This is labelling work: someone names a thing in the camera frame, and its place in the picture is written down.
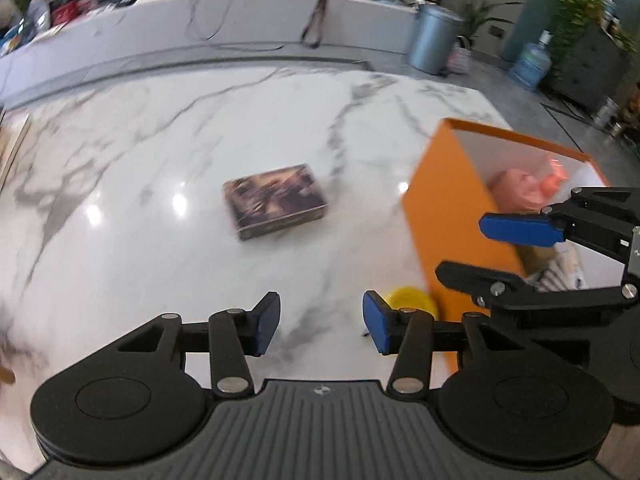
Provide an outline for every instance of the ribbed gray panel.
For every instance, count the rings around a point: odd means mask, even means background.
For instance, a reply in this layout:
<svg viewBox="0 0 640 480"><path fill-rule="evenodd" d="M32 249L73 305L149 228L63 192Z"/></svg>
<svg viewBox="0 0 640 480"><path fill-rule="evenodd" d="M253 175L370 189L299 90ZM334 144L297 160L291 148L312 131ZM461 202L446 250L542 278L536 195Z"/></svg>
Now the ribbed gray panel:
<svg viewBox="0 0 640 480"><path fill-rule="evenodd" d="M331 391L315 392L318 386ZM49 462L33 480L605 480L595 463L522 472L452 444L421 404L386 397L377 381L270 381L221 403L200 434L154 462L114 471Z"/></svg>

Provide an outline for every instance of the electrical socket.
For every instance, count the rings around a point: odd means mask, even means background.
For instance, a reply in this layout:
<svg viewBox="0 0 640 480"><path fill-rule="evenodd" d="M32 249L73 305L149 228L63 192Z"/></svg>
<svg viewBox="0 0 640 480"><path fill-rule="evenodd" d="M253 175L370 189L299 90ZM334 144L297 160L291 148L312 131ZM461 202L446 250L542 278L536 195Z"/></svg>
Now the electrical socket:
<svg viewBox="0 0 640 480"><path fill-rule="evenodd" d="M489 34L495 36L496 38L502 39L504 37L504 29L492 25L491 27L489 27Z"/></svg>

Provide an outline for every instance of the dark gray cabinet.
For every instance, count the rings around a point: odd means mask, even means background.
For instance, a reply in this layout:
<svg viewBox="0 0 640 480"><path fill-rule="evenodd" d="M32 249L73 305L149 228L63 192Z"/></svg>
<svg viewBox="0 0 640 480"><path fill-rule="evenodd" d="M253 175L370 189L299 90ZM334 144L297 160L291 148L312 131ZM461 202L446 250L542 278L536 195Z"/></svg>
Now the dark gray cabinet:
<svg viewBox="0 0 640 480"><path fill-rule="evenodd" d="M615 94L629 63L624 51L596 23L577 41L551 88L594 112Z"/></svg>

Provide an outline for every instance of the silver screw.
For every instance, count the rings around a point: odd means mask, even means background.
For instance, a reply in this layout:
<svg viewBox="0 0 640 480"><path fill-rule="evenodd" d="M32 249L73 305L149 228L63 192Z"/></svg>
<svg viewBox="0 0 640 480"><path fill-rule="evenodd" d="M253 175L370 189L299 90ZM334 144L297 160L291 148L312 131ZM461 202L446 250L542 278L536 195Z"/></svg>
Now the silver screw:
<svg viewBox="0 0 640 480"><path fill-rule="evenodd" d="M424 383L415 377L400 377L391 384L391 387L399 394L409 395L421 392Z"/></svg>
<svg viewBox="0 0 640 480"><path fill-rule="evenodd" d="M225 377L216 386L224 394L239 394L249 387L249 383L242 377Z"/></svg>
<svg viewBox="0 0 640 480"><path fill-rule="evenodd" d="M500 296L504 292L505 286L503 282L495 282L489 291L494 296Z"/></svg>
<svg viewBox="0 0 640 480"><path fill-rule="evenodd" d="M626 285L622 286L622 295L628 300L632 300L638 295L638 289L635 285L627 283Z"/></svg>

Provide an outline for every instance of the white marble tabletop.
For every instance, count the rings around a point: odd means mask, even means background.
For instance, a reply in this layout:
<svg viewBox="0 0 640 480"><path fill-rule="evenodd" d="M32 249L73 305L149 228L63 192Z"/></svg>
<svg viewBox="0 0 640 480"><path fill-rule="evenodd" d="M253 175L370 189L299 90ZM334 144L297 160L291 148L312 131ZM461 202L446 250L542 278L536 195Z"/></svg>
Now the white marble tabletop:
<svg viewBox="0 0 640 480"><path fill-rule="evenodd" d="M42 461L36 387L163 312L203 321L275 290L257 382L384 381L394 360L361 337L362 294L424 286L401 191L441 118L508 126L475 90L304 66L148 76L29 112L0 195L0 363L17 377L0 389L0 450L25 470ZM223 182L302 162L327 216L239 241ZM187 370L208 385L206 356Z"/></svg>

